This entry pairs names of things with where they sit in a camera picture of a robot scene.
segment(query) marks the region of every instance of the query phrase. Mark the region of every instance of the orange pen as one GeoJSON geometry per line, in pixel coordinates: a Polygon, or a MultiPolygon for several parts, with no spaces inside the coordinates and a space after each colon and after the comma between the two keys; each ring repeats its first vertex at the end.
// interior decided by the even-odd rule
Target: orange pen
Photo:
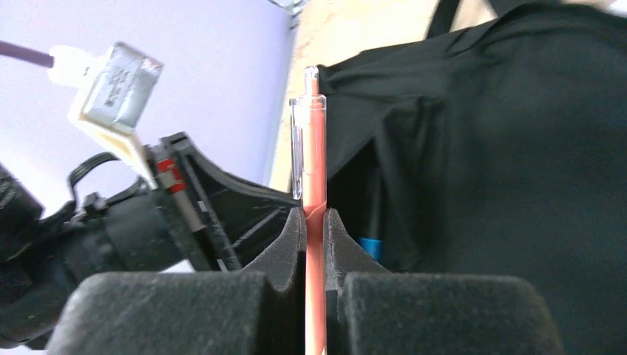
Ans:
{"type": "Polygon", "coordinates": [[[293,192],[302,197],[307,223],[305,258],[305,353],[326,354],[325,256],[322,225],[327,209],[326,102],[318,69],[305,69],[305,94],[292,105],[293,192]]]}

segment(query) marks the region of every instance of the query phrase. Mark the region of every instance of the white wall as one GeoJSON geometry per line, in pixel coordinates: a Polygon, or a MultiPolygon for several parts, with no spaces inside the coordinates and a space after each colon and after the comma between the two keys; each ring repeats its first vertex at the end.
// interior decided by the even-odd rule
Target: white wall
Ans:
{"type": "MultiPolygon", "coordinates": [[[[258,183],[268,182],[274,156],[294,44],[290,26],[289,14],[264,0],[0,2],[4,41],[101,54],[121,40],[162,61],[138,128],[143,142],[187,131],[223,169],[258,183]]],[[[102,150],[67,121],[73,95],[52,85],[45,70],[0,58],[0,161],[48,213],[70,197],[67,173],[102,150]]],[[[110,196],[133,180],[123,164],[108,163],[78,190],[110,196]]]]}

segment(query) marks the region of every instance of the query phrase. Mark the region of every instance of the pen cap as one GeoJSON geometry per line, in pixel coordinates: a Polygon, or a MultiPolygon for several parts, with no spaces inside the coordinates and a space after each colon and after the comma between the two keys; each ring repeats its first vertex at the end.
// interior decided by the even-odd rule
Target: pen cap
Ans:
{"type": "Polygon", "coordinates": [[[324,95],[301,95],[295,114],[296,125],[302,130],[302,173],[326,174],[327,98],[324,95]]]}

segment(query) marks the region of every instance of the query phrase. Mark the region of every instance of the blue marker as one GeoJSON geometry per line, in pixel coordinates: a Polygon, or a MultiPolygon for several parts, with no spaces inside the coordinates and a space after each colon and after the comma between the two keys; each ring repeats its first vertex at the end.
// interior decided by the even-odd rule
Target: blue marker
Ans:
{"type": "Polygon", "coordinates": [[[372,179],[372,208],[370,209],[370,222],[368,223],[367,236],[359,238],[359,245],[376,261],[381,259],[382,241],[380,236],[384,231],[385,186],[379,168],[374,169],[372,179]]]}

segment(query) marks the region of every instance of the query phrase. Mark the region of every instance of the blue object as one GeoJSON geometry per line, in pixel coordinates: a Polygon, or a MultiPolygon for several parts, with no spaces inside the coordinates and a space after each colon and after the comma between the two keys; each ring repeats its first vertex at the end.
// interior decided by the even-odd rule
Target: blue object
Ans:
{"type": "Polygon", "coordinates": [[[376,261],[381,257],[381,244],[380,240],[359,238],[359,245],[376,261]]]}

